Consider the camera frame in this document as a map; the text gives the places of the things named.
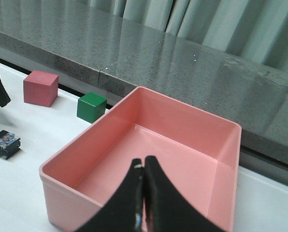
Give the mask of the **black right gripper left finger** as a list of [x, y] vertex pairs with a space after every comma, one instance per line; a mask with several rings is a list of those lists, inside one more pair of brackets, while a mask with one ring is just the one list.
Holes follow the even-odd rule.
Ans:
[[141, 232], [144, 168], [133, 159], [127, 174], [107, 203], [78, 232]]

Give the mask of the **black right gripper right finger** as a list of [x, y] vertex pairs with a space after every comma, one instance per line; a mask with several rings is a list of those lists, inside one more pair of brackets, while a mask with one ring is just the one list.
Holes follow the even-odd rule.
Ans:
[[221, 232], [197, 211], [166, 176], [155, 156], [144, 166], [144, 201], [149, 232]]

